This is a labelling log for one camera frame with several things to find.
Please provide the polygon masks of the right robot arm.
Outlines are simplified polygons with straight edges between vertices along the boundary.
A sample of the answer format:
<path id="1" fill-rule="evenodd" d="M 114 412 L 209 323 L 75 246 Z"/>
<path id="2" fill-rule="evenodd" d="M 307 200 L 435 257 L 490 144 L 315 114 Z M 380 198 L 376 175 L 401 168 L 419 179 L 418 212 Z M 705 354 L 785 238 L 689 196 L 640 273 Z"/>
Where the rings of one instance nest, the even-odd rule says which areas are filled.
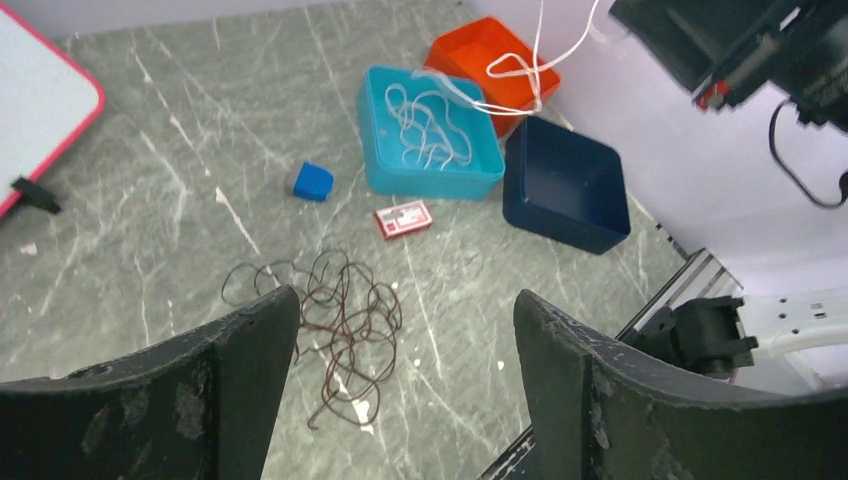
<path id="1" fill-rule="evenodd" d="M 847 129 L 847 4 L 844 1 L 616 1 L 610 14 L 638 38 L 689 93 L 701 111 L 734 109 L 766 84 L 786 94 L 768 126 L 778 169 L 814 206 L 833 211 L 847 203 L 814 194 L 777 149 L 781 111 L 792 106 L 799 123 Z M 789 357 L 847 342 L 847 290 L 800 296 L 749 296 L 740 317 L 756 344 L 724 368 Z"/>

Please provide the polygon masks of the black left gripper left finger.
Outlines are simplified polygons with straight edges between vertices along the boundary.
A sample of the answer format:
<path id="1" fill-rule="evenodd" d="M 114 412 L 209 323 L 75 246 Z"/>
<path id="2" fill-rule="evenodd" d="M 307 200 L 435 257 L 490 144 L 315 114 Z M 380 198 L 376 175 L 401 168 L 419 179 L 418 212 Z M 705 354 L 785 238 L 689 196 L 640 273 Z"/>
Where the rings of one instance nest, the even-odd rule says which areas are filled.
<path id="1" fill-rule="evenodd" d="M 1 386 L 5 479 L 258 479 L 300 324 L 279 287 L 66 377 Z"/>

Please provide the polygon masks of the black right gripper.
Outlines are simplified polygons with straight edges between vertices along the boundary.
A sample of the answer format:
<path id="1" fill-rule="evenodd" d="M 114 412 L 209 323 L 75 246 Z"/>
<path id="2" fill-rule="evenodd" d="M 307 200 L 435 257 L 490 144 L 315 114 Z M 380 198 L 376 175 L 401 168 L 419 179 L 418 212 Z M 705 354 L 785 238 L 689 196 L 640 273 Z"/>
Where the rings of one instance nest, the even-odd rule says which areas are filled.
<path id="1" fill-rule="evenodd" d="M 616 1 L 609 14 L 703 111 L 772 83 L 801 122 L 847 129 L 844 1 Z"/>

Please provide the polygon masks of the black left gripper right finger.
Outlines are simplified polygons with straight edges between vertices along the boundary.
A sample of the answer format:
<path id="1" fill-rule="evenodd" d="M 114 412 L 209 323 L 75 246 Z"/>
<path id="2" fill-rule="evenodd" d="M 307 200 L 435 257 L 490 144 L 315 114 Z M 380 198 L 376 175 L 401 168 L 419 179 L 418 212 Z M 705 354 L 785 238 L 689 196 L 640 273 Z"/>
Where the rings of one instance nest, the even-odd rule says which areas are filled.
<path id="1" fill-rule="evenodd" d="M 529 290 L 513 324 L 545 479 L 843 479 L 847 392 L 752 390 L 687 372 Z"/>

